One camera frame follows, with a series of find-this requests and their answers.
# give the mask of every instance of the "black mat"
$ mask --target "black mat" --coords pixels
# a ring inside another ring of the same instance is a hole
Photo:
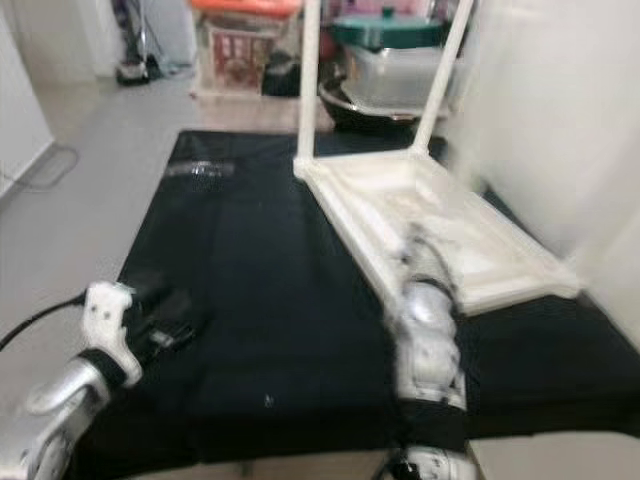
[[[317,149],[410,140],[319,135]],[[99,417],[78,449],[81,478],[411,440],[463,448],[464,416],[395,398],[380,304],[294,181],[294,151],[286,135],[180,135],[169,166],[210,160],[220,175],[163,179],[122,277],[161,270],[210,327]],[[640,357],[584,299],[483,315],[459,343],[472,437],[634,428]]]

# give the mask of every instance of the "black cable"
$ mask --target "black cable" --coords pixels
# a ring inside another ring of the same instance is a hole
[[[11,343],[11,341],[14,338],[16,338],[24,330],[29,328],[31,325],[36,323],[41,318],[46,317],[47,315],[50,315],[51,313],[55,312],[56,310],[60,310],[61,308],[81,306],[81,305],[84,304],[84,299],[85,299],[85,294],[82,293],[81,295],[78,295],[77,297],[70,298],[69,300],[65,300],[64,302],[60,302],[60,303],[57,303],[56,305],[53,305],[53,306],[51,306],[49,308],[45,308],[44,310],[41,310],[38,313],[36,313],[35,315],[27,318],[24,322],[22,322],[19,325],[17,325],[15,328],[13,328],[13,330],[11,330],[4,337],[2,337],[2,339],[0,340],[0,352],[2,350],[4,350],[5,347],[7,345],[9,345],[9,343]]]
[[[61,181],[62,179],[71,171],[73,170],[78,163],[80,162],[80,153],[78,153],[78,151],[73,148],[70,147],[68,145],[59,145],[59,144],[53,144],[53,146],[51,147],[51,150],[49,150],[49,154],[48,157],[45,159],[42,159],[39,161],[39,163],[46,163],[49,162],[52,158],[54,158],[56,155],[58,155],[59,153],[62,152],[67,152],[69,154],[71,154],[72,160],[71,163],[69,164],[69,166],[65,167],[58,175],[56,175],[53,180],[46,182],[46,183],[30,183],[30,182],[25,182],[24,180],[20,180],[18,178],[12,177],[10,175],[7,175],[6,173],[4,173],[2,170],[0,170],[0,177],[9,180],[11,183],[14,183],[16,185],[19,185],[20,187],[23,187],[25,189],[26,192],[30,192],[30,193],[44,193],[44,192],[48,192],[51,189],[53,189],[54,187],[56,187]]]

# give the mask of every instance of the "white plastic stand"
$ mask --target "white plastic stand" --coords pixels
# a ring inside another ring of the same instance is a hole
[[[428,232],[469,315],[543,295],[575,296],[577,277],[502,214],[464,189],[428,152],[438,111],[471,12],[461,0],[413,145],[406,150],[314,156],[320,0],[305,2],[298,152],[305,181],[385,303],[395,309],[412,224]]]

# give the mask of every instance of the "orange lid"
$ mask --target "orange lid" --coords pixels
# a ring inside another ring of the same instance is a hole
[[[197,10],[225,10],[267,17],[288,17],[300,8],[301,0],[191,0]]]

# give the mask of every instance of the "teal lid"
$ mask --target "teal lid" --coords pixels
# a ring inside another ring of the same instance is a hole
[[[392,7],[381,15],[338,17],[331,26],[336,42],[369,50],[435,47],[442,43],[442,23],[410,15],[395,15]]]

